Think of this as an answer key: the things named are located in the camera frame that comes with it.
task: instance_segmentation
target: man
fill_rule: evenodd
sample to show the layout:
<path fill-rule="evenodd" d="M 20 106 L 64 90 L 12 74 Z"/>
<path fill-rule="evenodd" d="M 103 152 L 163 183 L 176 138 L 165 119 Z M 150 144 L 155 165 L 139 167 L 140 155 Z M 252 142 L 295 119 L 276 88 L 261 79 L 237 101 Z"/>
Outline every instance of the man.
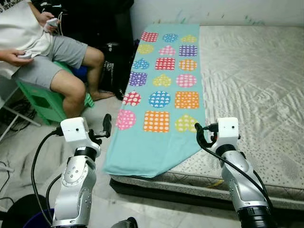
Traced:
<path fill-rule="evenodd" d="M 103 53 L 74 39 L 46 33 L 43 27 L 53 17 L 49 12 L 40 13 L 30 0 L 0 0 L 0 76 L 63 94 L 66 116 L 77 117 L 84 108 L 85 85 L 52 61 L 65 62 L 75 68 L 88 66 L 88 91 L 93 100 L 114 94 L 98 91 Z M 48 26 L 50 32 L 55 29 Z M 18 58 L 24 51 L 31 51 L 32 58 Z"/>

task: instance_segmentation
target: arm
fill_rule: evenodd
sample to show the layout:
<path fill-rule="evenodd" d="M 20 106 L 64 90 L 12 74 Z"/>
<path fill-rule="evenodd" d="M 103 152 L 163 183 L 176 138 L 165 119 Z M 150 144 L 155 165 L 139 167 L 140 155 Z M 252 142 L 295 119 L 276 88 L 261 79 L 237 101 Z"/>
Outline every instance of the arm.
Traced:
<path fill-rule="evenodd" d="M 30 1 L 28 2 L 28 5 L 30 6 L 30 9 L 32 10 L 35 18 L 37 19 L 37 21 L 39 22 L 39 17 L 41 15 L 41 13 L 39 12 L 39 10 L 33 5 L 33 3 L 31 3 Z"/>
<path fill-rule="evenodd" d="M 5 61 L 16 67 L 20 67 L 34 60 L 33 58 L 30 59 L 18 58 L 18 55 L 23 55 L 23 54 L 24 51 L 19 51 L 15 49 L 0 50 L 0 61 Z"/>
<path fill-rule="evenodd" d="M 28 5 L 31 8 L 35 18 L 37 19 L 37 21 L 39 22 L 39 24 L 44 27 L 44 25 L 46 24 L 47 20 L 54 18 L 54 15 L 49 13 L 49 12 L 42 12 L 40 13 L 39 10 L 33 5 L 33 3 L 31 3 L 30 1 L 28 1 Z M 48 30 L 49 31 L 54 31 L 56 29 L 56 27 L 52 27 L 49 26 Z"/>

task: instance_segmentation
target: bare foot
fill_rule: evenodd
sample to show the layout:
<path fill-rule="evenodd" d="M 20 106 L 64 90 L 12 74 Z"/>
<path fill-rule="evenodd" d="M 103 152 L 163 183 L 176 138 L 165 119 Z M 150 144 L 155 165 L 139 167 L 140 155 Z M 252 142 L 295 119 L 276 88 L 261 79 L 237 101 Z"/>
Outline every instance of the bare foot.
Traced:
<path fill-rule="evenodd" d="M 114 93 L 106 92 L 106 91 L 105 92 L 92 92 L 92 93 L 90 93 L 90 95 L 91 95 L 91 98 L 93 101 L 98 101 L 101 99 L 106 99 L 106 98 L 115 96 Z"/>

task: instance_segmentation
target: pink circle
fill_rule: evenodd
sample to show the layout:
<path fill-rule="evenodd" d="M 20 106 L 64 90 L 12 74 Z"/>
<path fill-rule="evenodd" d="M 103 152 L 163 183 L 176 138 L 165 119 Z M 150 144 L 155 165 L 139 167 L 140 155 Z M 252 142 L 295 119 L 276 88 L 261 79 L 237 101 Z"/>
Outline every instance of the pink circle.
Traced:
<path fill-rule="evenodd" d="M 176 78 L 176 83 L 180 86 L 180 87 L 192 87 L 197 83 L 197 79 L 195 76 L 190 75 L 190 74 L 184 74 L 184 75 L 179 75 Z"/>
<path fill-rule="evenodd" d="M 132 92 L 130 92 L 128 94 L 125 94 L 123 100 L 124 100 L 123 101 L 124 105 L 136 106 L 136 105 L 138 105 L 140 103 L 141 96 L 136 91 L 132 91 Z"/>
<path fill-rule="evenodd" d="M 126 130 L 136 123 L 135 113 L 130 110 L 119 110 L 116 126 L 119 130 Z"/>

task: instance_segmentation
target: green plastic stool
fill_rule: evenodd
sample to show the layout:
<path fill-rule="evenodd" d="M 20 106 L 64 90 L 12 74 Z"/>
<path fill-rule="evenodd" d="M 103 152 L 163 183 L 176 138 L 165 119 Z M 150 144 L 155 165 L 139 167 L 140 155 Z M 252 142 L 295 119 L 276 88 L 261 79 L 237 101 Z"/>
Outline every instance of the green plastic stool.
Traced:
<path fill-rule="evenodd" d="M 59 62 L 54 63 L 72 74 L 66 64 Z M 51 125 L 51 121 L 61 122 L 66 119 L 67 116 L 62 107 L 63 95 L 19 80 L 16 81 L 16 83 L 45 124 Z M 94 101 L 90 94 L 86 94 L 85 98 L 85 106 L 93 107 Z"/>

